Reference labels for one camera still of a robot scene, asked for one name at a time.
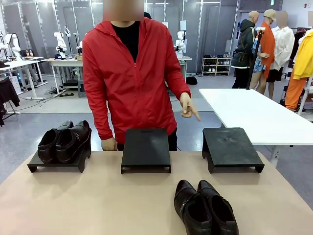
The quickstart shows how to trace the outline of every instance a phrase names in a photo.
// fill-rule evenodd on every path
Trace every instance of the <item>yellow jacket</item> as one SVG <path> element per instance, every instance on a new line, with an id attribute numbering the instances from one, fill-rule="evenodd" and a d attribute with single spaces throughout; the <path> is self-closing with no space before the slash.
<path id="1" fill-rule="evenodd" d="M 313 30 L 308 32 L 298 51 L 294 64 L 294 79 L 308 78 L 313 74 Z"/>

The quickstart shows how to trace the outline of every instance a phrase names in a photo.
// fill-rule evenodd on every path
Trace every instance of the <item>shoe rack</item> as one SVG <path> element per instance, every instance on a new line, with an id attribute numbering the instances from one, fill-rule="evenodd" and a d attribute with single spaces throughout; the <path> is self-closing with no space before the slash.
<path id="1" fill-rule="evenodd" d="M 205 75 L 229 75 L 231 57 L 202 58 L 201 72 Z"/>

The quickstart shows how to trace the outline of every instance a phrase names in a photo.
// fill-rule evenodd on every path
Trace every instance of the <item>desk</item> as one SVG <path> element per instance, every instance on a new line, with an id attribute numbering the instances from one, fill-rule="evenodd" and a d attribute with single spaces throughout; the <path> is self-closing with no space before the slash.
<path id="1" fill-rule="evenodd" d="M 281 146 L 313 145 L 313 124 L 255 90 L 200 89 L 224 127 L 241 127 L 253 145 L 274 145 L 277 166 Z"/>
<path id="2" fill-rule="evenodd" d="M 240 235 L 311 235 L 313 211 L 260 157 L 261 174 L 209 174 L 201 152 L 171 152 L 172 174 L 121 174 L 118 151 L 92 152 L 82 174 L 32 174 L 29 158 L 0 185 L 0 234 L 185 235 L 176 186 L 205 179 L 232 205 Z"/>
<path id="3" fill-rule="evenodd" d="M 44 57 L 43 56 L 34 56 L 34 57 L 22 57 L 24 60 L 41 60 L 43 59 Z M 35 65 L 35 69 L 37 71 L 37 74 L 38 74 L 38 77 L 39 77 L 39 81 L 40 81 L 40 84 L 38 84 L 38 86 L 42 86 L 42 85 L 45 85 L 47 84 L 47 82 L 43 82 L 43 76 L 41 75 L 41 71 L 40 71 L 40 68 L 39 68 L 39 64 L 36 63 Z"/>
<path id="4" fill-rule="evenodd" d="M 190 58 L 189 56 L 183 56 L 182 58 L 178 59 L 180 66 L 181 66 L 181 72 L 184 76 L 184 79 L 186 81 L 186 77 L 187 77 L 187 61 L 188 60 L 192 60 L 192 58 Z"/>
<path id="5" fill-rule="evenodd" d="M 54 67 L 57 68 L 57 74 L 58 74 L 58 77 L 59 77 L 59 80 L 60 80 L 60 84 L 63 85 L 63 81 L 62 81 L 62 72 L 61 72 L 61 68 L 64 72 L 64 74 L 67 74 L 67 76 L 69 77 L 69 73 L 68 73 L 68 70 L 64 69 L 65 67 L 76 67 L 77 68 L 77 76 L 78 76 L 78 80 L 81 80 L 82 77 L 80 75 L 80 72 L 79 72 L 79 68 L 83 66 L 83 61 L 80 61 L 80 60 L 75 60 L 75 59 L 66 59 L 66 60 L 61 60 L 61 59 L 54 59 L 54 58 L 50 58 L 50 59 L 45 59 L 45 60 L 42 60 L 42 62 L 49 62 L 51 64 L 51 67 L 52 67 L 52 71 L 53 71 L 53 76 L 54 76 L 54 81 L 55 81 L 55 85 L 57 87 L 57 92 L 59 94 L 59 88 L 58 88 L 58 85 L 57 85 L 57 80 L 56 80 L 56 74 L 55 74 L 55 71 L 54 71 Z"/>
<path id="6" fill-rule="evenodd" d="M 33 92 L 33 97 L 27 97 L 26 99 L 44 99 L 44 98 L 37 97 L 36 91 L 35 91 L 35 87 L 34 87 L 34 83 L 33 83 L 32 79 L 31 79 L 30 73 L 32 73 L 32 75 L 33 75 L 33 77 L 35 79 L 36 79 L 36 74 L 35 74 L 35 72 L 34 72 L 34 70 L 32 68 L 31 68 L 31 72 L 30 72 L 30 69 L 29 69 L 30 65 L 38 64 L 38 62 L 39 61 L 37 61 L 37 60 L 32 60 L 32 61 L 25 61 L 25 60 L 11 61 L 11 62 L 5 63 L 6 65 L 9 65 L 9 67 L 0 68 L 0 71 L 7 71 L 10 74 L 10 76 L 12 76 L 12 72 L 18 71 L 20 73 L 21 78 L 22 78 L 22 85 L 24 87 L 26 87 L 26 83 L 25 83 L 25 80 L 23 78 L 23 73 L 22 73 L 22 70 L 26 70 L 27 78 L 28 78 L 28 81 L 30 83 L 31 90 Z"/>

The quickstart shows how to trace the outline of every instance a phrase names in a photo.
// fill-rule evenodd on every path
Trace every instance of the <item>shoe pair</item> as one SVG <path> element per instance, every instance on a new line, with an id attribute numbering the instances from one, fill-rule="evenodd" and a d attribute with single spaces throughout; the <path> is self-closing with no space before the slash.
<path id="1" fill-rule="evenodd" d="M 90 136 L 91 129 L 86 120 L 75 126 L 72 121 L 66 121 L 45 133 L 38 145 L 38 157 L 45 164 L 69 163 L 84 143 L 90 140 Z"/>
<path id="2" fill-rule="evenodd" d="M 188 181 L 181 180 L 174 207 L 187 235 L 239 235 L 230 203 L 205 180 L 199 182 L 197 191 Z"/>

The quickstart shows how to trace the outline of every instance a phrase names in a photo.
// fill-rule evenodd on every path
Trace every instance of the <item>red jacket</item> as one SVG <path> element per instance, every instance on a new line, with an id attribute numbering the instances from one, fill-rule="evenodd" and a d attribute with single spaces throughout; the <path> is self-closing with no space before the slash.
<path id="1" fill-rule="evenodd" d="M 139 28 L 139 52 L 134 62 L 110 22 L 102 22 L 83 40 L 84 88 L 100 139 L 124 144 L 130 128 L 166 128 L 177 123 L 165 82 L 179 99 L 190 90 L 175 54 L 172 36 L 163 24 L 144 18 Z"/>

